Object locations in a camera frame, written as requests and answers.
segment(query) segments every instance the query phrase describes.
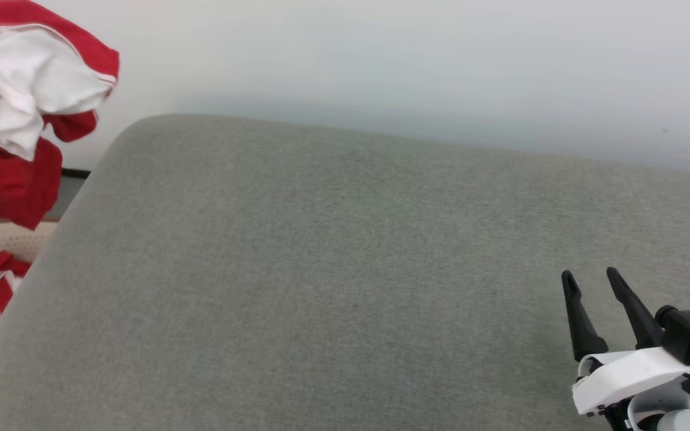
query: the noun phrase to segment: white plastic part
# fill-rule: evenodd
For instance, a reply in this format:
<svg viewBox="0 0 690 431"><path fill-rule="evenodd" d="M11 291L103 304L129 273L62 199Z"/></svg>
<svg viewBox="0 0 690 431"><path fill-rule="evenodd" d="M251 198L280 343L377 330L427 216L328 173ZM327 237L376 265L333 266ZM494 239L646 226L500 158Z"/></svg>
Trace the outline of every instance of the white plastic part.
<svg viewBox="0 0 690 431"><path fill-rule="evenodd" d="M592 358L603 365L589 374ZM597 414L599 406L618 403L683 374L690 374L690 366L662 347L588 355L580 361L579 375L583 378L571 390L579 414Z"/></svg>
<svg viewBox="0 0 690 431"><path fill-rule="evenodd" d="M659 420L657 431L690 431L690 410L677 410Z"/></svg>

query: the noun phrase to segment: white backdrop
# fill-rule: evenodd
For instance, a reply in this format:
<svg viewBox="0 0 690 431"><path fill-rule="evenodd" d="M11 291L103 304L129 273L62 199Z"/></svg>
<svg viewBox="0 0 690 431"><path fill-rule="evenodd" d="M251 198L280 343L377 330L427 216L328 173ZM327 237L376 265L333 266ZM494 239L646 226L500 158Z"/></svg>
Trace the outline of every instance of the white backdrop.
<svg viewBox="0 0 690 431"><path fill-rule="evenodd" d="M690 169L690 0L39 0L122 54L135 120L230 114Z"/></svg>

